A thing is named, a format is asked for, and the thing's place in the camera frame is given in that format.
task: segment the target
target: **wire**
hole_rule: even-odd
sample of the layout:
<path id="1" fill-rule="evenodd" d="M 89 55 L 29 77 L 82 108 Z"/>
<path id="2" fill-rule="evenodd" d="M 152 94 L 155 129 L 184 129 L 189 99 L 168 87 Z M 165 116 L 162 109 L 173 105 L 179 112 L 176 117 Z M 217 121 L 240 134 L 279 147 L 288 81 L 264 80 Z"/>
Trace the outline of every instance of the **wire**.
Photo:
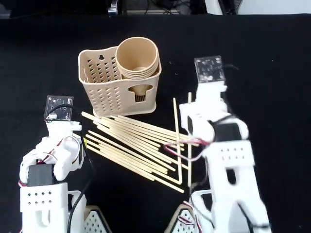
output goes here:
<path id="1" fill-rule="evenodd" d="M 207 221 L 209 221 L 213 227 L 213 229 L 215 228 L 214 226 L 214 223 L 212 221 L 212 219 L 210 219 L 209 217 L 207 217 L 206 215 L 204 215 L 194 204 L 193 200 L 192 200 L 192 191 L 194 188 L 196 188 L 197 186 L 201 186 L 203 185 L 207 179 L 208 179 L 208 161 L 207 161 L 207 158 L 204 157 L 204 160 L 205 160 L 205 177 L 203 178 L 202 181 L 200 182 L 195 182 L 195 183 L 192 183 L 190 188 L 189 188 L 189 196 L 190 196 L 190 200 L 191 200 L 191 203 L 192 203 L 192 206 L 193 208 Z"/>
<path id="2" fill-rule="evenodd" d="M 75 137 L 73 137 L 73 136 L 64 137 L 64 138 L 62 139 L 62 141 L 64 141 L 66 138 L 71 138 L 71 139 L 73 139 L 73 140 L 78 144 L 78 147 L 79 147 L 78 152 L 77 152 L 77 155 L 75 156 L 75 159 L 71 162 L 72 164 L 74 164 L 74 162 L 76 162 L 77 159 L 79 158 L 79 154 L 80 154 L 80 143 L 79 143 L 79 141 L 78 141 Z"/>
<path id="3" fill-rule="evenodd" d="M 90 186 L 90 184 L 92 183 L 92 180 L 93 180 L 93 177 L 95 177 L 95 167 L 94 167 L 94 164 L 87 152 L 87 148 L 86 148 L 86 144 L 84 142 L 84 118 L 82 117 L 81 115 L 81 112 L 79 112 L 74 106 L 70 105 L 70 104 L 61 104 L 61 105 L 58 105 L 56 107 L 54 107 L 53 109 L 49 110 L 47 112 L 47 115 L 43 118 L 45 121 L 47 120 L 47 116 L 49 114 L 51 114 L 52 112 L 54 112 L 56 109 L 59 109 L 59 108 L 63 108 L 63 107 L 67 107 L 67 108 L 71 108 L 75 113 L 79 114 L 80 115 L 80 122 L 81 122 L 81 134 L 80 134 L 80 139 L 81 139 L 81 143 L 82 143 L 82 146 L 83 146 L 83 149 L 84 149 L 84 152 L 86 154 L 86 157 L 88 158 L 88 161 L 89 161 L 89 164 L 91 166 L 91 169 L 92 169 L 92 176 L 90 177 L 90 179 L 88 180 L 88 182 L 86 183 L 86 185 L 84 186 L 83 190 L 81 191 L 80 195 L 78 196 L 77 200 L 75 201 L 74 205 L 72 206 L 72 209 L 71 209 L 71 212 L 69 214 L 69 217 L 68 217 L 68 224 L 67 224 L 67 233 L 70 233 L 71 232 L 71 222 L 72 222 L 72 216 L 73 216 L 73 212 L 74 210 L 76 209 L 79 201 L 81 200 L 81 198 L 83 197 L 83 195 L 85 194 L 85 192 L 87 191 L 88 187 Z"/>
<path id="4" fill-rule="evenodd" d="M 147 12 L 148 12 L 148 10 L 149 10 L 149 7 L 150 7 L 150 2 L 149 2 L 149 0 L 147 0 L 147 8 L 146 8 L 146 11 L 145 11 L 144 15 L 147 14 Z"/>
<path id="5" fill-rule="evenodd" d="M 186 219 L 182 216 L 178 216 L 177 219 L 178 219 L 178 221 L 182 222 L 185 225 L 194 225 L 193 222 L 189 221 L 188 219 Z"/>
<path id="6" fill-rule="evenodd" d="M 244 217 L 246 218 L 248 228 L 249 228 L 249 230 L 250 230 L 251 232 L 254 232 L 254 231 L 253 231 L 253 228 L 268 229 L 268 228 L 271 227 L 269 223 L 267 223 L 267 224 L 261 224 L 261 225 L 253 224 L 253 223 L 251 222 L 251 220 L 249 219 L 249 217 L 247 216 L 245 210 L 242 208 L 242 205 L 241 205 L 240 203 L 238 203 L 238 206 L 239 206 L 239 208 L 241 209 L 242 214 L 243 214 Z"/>
<path id="7" fill-rule="evenodd" d="M 173 154 L 173 155 L 176 155 L 176 156 L 178 156 L 178 157 L 180 157 L 180 158 L 182 158 L 182 159 L 185 159 L 185 160 L 187 160 L 187 161 L 189 161 L 189 162 L 197 161 L 199 158 L 202 157 L 203 152 L 201 152 L 198 156 L 196 156 L 196 157 L 190 159 L 190 158 L 188 158 L 188 157 L 186 157 L 186 156 L 183 156 L 183 155 L 181 155 L 181 154 L 178 154 L 176 151 L 174 151 L 174 150 L 168 148 L 168 146 L 171 146 L 171 145 L 178 145 L 178 144 L 181 144 L 181 143 L 186 143 L 186 144 L 189 144 L 189 143 L 191 143 L 191 144 L 200 144 L 200 145 L 205 145 L 205 146 L 207 146 L 207 145 L 210 144 L 210 142 L 206 142 L 206 141 L 204 141 L 204 140 L 202 140 L 202 139 L 194 138 L 194 139 L 190 139 L 190 140 L 180 140 L 180 141 L 174 142 L 174 143 L 169 143 L 169 142 L 168 142 L 168 143 L 165 143 L 165 144 L 163 145 L 164 150 L 166 150 L 166 151 L 168 151 L 169 153 L 171 153 L 171 154 Z"/>
<path id="8" fill-rule="evenodd" d="M 18 181 L 18 185 L 19 187 L 23 188 L 23 187 L 27 187 L 27 184 L 23 183 L 22 181 Z"/>

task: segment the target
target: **stack of paper cups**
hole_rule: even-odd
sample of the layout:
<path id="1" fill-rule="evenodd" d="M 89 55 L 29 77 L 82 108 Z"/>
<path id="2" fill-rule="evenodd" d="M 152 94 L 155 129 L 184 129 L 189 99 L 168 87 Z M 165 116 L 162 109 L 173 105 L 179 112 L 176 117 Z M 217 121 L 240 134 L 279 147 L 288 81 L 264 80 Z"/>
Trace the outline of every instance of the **stack of paper cups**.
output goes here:
<path id="1" fill-rule="evenodd" d="M 131 37 L 122 41 L 116 51 L 116 62 L 122 78 L 145 79 L 156 74 L 159 51 L 155 43 L 144 37 Z M 137 85 L 132 91 L 138 96 L 146 94 L 148 85 Z"/>

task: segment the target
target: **ventilation holes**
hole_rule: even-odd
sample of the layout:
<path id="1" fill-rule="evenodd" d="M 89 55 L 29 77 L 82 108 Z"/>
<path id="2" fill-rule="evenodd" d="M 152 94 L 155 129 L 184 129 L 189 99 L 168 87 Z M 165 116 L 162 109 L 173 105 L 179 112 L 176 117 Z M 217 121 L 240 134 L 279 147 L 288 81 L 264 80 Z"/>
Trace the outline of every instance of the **ventilation holes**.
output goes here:
<path id="1" fill-rule="evenodd" d="M 137 96 L 137 95 L 135 95 L 135 102 L 137 103 L 137 102 L 144 102 L 144 101 L 146 101 L 146 96 L 144 95 L 144 96 Z"/>

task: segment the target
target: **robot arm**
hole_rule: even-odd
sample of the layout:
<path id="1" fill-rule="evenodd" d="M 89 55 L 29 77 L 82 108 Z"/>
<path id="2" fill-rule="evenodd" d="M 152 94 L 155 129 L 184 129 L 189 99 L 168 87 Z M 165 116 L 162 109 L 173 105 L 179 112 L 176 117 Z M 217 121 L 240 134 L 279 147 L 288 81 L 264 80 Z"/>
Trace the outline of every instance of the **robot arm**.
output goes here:
<path id="1" fill-rule="evenodd" d="M 72 100 L 73 97 L 48 96 L 46 113 L 64 102 L 72 104 Z M 59 182 L 70 171 L 80 169 L 84 162 L 81 139 L 72 136 L 73 131 L 81 130 L 81 125 L 71 121 L 71 109 L 66 107 L 55 110 L 46 119 L 49 136 L 43 137 L 35 149 L 23 157 L 20 165 L 23 233 L 67 232 L 69 206 L 81 193 L 69 192 L 67 183 Z M 72 205 L 68 205 L 70 195 Z M 72 215 L 72 233 L 84 232 L 85 207 L 83 195 Z"/>
<path id="2" fill-rule="evenodd" d="M 221 98 L 227 88 L 221 58 L 195 59 L 195 66 L 199 81 L 196 100 L 181 104 L 179 108 L 182 127 L 193 137 L 211 142 L 202 151 L 208 161 L 211 190 L 191 195 L 198 224 L 204 233 L 240 233 L 249 232 L 250 228 L 255 233 L 269 233 L 269 219 L 258 192 L 247 125 L 228 112 Z M 234 172 L 235 184 L 229 182 L 228 170 Z M 211 194 L 211 210 L 204 205 L 203 194 Z"/>

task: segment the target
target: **black background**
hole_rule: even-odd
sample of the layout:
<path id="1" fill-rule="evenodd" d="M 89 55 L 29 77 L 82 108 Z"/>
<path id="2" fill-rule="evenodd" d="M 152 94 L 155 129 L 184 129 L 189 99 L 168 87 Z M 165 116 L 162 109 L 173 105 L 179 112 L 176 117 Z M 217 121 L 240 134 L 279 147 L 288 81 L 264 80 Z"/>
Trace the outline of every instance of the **black background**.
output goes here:
<path id="1" fill-rule="evenodd" d="M 145 16 L 33 17 L 0 21 L 0 220 L 1 232 L 18 232 L 19 164 L 47 135 L 42 121 L 47 95 L 74 96 L 91 112 L 78 81 L 78 54 L 118 45 L 131 36 L 157 44 L 162 74 L 157 109 L 135 116 L 174 130 L 173 102 L 195 93 L 194 58 L 221 55 L 227 70 L 227 98 L 250 131 L 255 172 L 274 232 L 310 232 L 310 72 L 311 17 Z M 187 200 L 91 153 L 97 177 L 86 197 L 98 205 L 112 231 L 163 232 L 175 209 Z M 194 179 L 202 178 L 202 161 Z M 81 190 L 87 163 L 69 175 Z"/>

